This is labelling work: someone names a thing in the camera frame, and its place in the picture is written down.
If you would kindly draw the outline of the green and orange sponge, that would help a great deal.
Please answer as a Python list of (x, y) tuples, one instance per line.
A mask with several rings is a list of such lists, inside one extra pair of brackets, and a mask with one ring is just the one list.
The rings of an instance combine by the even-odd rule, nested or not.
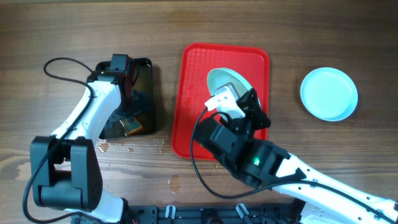
[(134, 117), (124, 118), (121, 123), (127, 136), (137, 135), (143, 130), (142, 124)]

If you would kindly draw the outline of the light blue plate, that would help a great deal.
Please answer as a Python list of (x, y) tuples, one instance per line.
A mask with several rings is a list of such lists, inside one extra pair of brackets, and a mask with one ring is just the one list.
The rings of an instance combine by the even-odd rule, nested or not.
[(359, 95), (354, 81), (345, 72), (321, 67), (303, 79), (300, 99), (307, 111), (316, 118), (337, 122), (354, 113)]
[(214, 68), (207, 76), (207, 86), (211, 96), (224, 92), (226, 86), (237, 103), (243, 95), (252, 89), (251, 84), (238, 72), (230, 68)]

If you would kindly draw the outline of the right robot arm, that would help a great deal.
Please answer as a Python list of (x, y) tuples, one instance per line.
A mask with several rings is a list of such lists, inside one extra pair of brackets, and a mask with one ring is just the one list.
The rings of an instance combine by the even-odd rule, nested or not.
[(242, 197), (275, 190), (318, 208), (340, 223), (397, 223), (397, 202), (356, 190), (311, 168), (297, 156), (255, 131), (271, 125), (254, 89), (237, 94), (228, 87), (205, 102), (208, 118), (199, 117), (191, 142), (198, 142), (231, 175), (253, 188)]

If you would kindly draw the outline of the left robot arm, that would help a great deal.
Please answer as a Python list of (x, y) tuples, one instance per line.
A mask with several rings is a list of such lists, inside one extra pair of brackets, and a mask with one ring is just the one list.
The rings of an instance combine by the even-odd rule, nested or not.
[(72, 223), (138, 223), (126, 199), (103, 187), (97, 140), (147, 135), (157, 129), (152, 62), (114, 54), (83, 82), (84, 95), (70, 116), (49, 136), (30, 144), (28, 199), (39, 207), (64, 211)]

